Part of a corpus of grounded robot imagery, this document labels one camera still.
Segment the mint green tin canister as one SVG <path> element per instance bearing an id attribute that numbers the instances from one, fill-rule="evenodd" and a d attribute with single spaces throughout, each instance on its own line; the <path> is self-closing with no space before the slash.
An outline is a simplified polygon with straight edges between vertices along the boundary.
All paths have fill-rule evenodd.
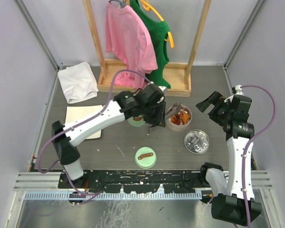
<path id="1" fill-rule="evenodd" d="M 134 127 L 140 127 L 140 126 L 145 124 L 145 121 L 144 121 L 142 116 L 131 117 L 128 119 L 128 122 L 130 125 L 132 125 Z"/>

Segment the metal serving tongs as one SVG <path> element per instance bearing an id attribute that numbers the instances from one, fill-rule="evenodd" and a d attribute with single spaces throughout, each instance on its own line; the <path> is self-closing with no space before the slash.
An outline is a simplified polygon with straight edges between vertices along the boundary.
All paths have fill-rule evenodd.
<path id="1" fill-rule="evenodd" d="M 175 103 L 172 107 L 170 107 L 165 115 L 164 115 L 164 121 L 168 120 L 169 118 L 171 118 L 173 115 L 177 114 L 179 111 L 181 110 L 181 104 L 180 103 Z M 148 134 L 151 134 L 152 131 L 156 128 L 156 125 L 149 125 L 147 127 L 148 129 Z"/>

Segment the mint green canister lid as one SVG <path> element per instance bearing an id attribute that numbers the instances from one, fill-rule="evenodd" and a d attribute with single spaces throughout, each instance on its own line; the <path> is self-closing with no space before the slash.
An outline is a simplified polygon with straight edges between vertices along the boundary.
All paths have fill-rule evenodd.
<path id="1" fill-rule="evenodd" d="M 152 148 L 142 147 L 136 151 L 134 160 L 138 167 L 150 169 L 155 165 L 157 156 Z"/>

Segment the white cloth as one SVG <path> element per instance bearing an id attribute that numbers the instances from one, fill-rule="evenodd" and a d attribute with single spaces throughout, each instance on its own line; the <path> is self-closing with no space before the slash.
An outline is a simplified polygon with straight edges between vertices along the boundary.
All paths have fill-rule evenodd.
<path id="1" fill-rule="evenodd" d="M 68 104 L 97 97 L 97 81 L 87 62 L 59 70 L 57 76 Z"/>

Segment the white square plate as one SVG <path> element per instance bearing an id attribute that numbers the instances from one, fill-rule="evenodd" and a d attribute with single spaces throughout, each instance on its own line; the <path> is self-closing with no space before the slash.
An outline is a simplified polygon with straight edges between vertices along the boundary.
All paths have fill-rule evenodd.
<path id="1" fill-rule="evenodd" d="M 102 105 L 94 105 L 94 106 L 68 106 L 66 108 L 66 119 L 65 125 L 67 123 L 72 123 L 75 121 L 81 122 L 82 118 L 95 112 L 100 111 L 102 109 Z"/>

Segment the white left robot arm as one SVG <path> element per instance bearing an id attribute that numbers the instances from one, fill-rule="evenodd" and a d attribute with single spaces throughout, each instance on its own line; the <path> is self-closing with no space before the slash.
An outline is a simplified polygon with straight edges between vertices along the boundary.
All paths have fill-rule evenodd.
<path id="1" fill-rule="evenodd" d="M 90 135 L 129 118 L 142 117 L 150 125 L 165 127 L 165 93 L 167 88 L 148 84 L 136 92 L 123 91 L 106 105 L 83 118 L 62 124 L 52 124 L 53 145 L 59 161 L 74 188 L 84 186 L 86 177 L 80 162 L 77 146 Z"/>

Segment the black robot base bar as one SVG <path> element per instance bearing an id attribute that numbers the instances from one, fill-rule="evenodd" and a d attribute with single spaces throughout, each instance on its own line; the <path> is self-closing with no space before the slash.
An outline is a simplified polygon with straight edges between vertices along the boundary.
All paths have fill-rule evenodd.
<path id="1" fill-rule="evenodd" d="M 84 170 L 72 183 L 89 193 L 156 193 L 160 187 L 165 194 L 194 193 L 197 188 L 210 187 L 199 171 L 192 170 Z"/>

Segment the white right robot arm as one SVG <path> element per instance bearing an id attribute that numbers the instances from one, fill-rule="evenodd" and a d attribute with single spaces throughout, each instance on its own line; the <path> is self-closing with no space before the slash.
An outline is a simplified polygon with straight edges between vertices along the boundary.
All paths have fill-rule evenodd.
<path id="1" fill-rule="evenodd" d="M 200 168 L 199 182 L 211 187 L 211 214 L 214 219 L 247 227 L 256 219 L 262 206 L 255 201 L 251 181 L 251 155 L 255 135 L 248 122 L 251 98 L 237 92 L 229 98 L 215 91 L 196 107 L 204 112 L 213 105 L 209 118 L 222 126 L 229 155 L 228 176 L 220 165 L 206 162 Z"/>

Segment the orange fried shrimp piece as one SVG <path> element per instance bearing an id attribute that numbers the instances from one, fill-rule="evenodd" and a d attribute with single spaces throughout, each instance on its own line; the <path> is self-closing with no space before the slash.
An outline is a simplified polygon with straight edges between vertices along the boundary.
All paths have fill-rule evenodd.
<path id="1" fill-rule="evenodd" d="M 190 115 L 188 113 L 183 113 L 181 117 L 183 125 L 187 125 L 190 121 Z"/>

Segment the silver embossed tin lid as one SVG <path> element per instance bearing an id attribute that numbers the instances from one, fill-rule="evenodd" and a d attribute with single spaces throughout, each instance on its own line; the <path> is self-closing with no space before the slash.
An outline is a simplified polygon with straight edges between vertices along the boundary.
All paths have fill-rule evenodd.
<path id="1" fill-rule="evenodd" d="M 186 133 L 184 144 L 191 153 L 204 154 L 210 148 L 210 138 L 204 131 L 194 129 Z"/>

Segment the pink t-shirt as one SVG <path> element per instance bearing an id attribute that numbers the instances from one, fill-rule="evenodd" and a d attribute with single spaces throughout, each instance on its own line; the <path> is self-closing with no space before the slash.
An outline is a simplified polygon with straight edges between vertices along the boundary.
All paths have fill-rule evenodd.
<path id="1" fill-rule="evenodd" d="M 145 76 L 158 68 L 150 33 L 129 5 L 106 5 L 106 51 L 113 52 L 126 68 Z"/>

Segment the green t-shirt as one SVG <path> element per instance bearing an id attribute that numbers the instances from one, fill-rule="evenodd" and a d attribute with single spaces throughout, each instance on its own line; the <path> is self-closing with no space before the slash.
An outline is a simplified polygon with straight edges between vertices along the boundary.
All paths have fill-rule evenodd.
<path id="1" fill-rule="evenodd" d="M 156 85 L 165 86 L 170 89 L 171 85 L 163 78 L 163 70 L 170 61 L 166 41 L 170 28 L 165 21 L 155 21 L 144 13 L 138 0 L 131 0 L 130 6 L 138 14 L 148 29 L 156 56 L 158 68 L 153 70 L 151 73 L 146 74 L 146 77 Z"/>

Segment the grey clothes hanger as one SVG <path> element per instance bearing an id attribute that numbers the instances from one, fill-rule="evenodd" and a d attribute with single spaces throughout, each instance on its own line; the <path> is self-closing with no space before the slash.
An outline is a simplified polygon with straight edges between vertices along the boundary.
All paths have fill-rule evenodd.
<path id="1" fill-rule="evenodd" d="M 128 5 L 126 0 L 109 0 L 109 3 L 112 3 L 112 2 L 117 2 L 121 9 L 123 9 L 124 7 Z"/>

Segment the aluminium corner frame post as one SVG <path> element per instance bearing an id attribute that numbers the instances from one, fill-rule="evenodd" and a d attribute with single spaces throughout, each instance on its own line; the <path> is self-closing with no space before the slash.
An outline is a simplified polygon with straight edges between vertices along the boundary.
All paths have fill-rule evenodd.
<path id="1" fill-rule="evenodd" d="M 255 20 L 257 19 L 258 15 L 260 14 L 260 12 L 262 11 L 263 7 L 265 6 L 265 4 L 267 3 L 267 0 L 257 0 L 255 6 L 253 7 L 252 12 L 250 13 L 237 41 L 235 42 L 231 53 L 229 54 L 226 63 L 224 64 L 224 68 L 227 70 L 230 66 L 230 64 L 232 63 L 236 53 L 238 52 L 241 44 L 243 43 L 244 39 L 246 38 L 246 36 L 248 35 L 251 27 L 253 26 Z"/>

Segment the left aluminium frame post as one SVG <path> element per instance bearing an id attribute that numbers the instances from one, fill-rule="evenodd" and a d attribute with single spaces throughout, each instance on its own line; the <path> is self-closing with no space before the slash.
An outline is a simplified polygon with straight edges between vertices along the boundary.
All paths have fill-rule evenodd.
<path id="1" fill-rule="evenodd" d="M 20 13 L 22 14 L 22 16 L 24 17 L 24 19 L 27 22 L 29 28 L 33 32 L 33 34 L 34 34 L 35 38 L 37 39 L 38 43 L 40 44 L 42 50 L 44 51 L 44 53 L 48 57 L 50 63 L 52 64 L 54 69 L 56 71 L 58 71 L 60 69 L 60 65 L 55 60 L 53 54 L 50 51 L 50 48 L 48 47 L 45 39 L 43 38 L 39 28 L 37 27 L 35 21 L 33 20 L 31 14 L 29 13 L 29 11 L 28 11 L 27 7 L 25 6 L 24 2 L 22 0 L 14 0 L 14 3 L 18 7 L 18 9 L 19 9 Z"/>

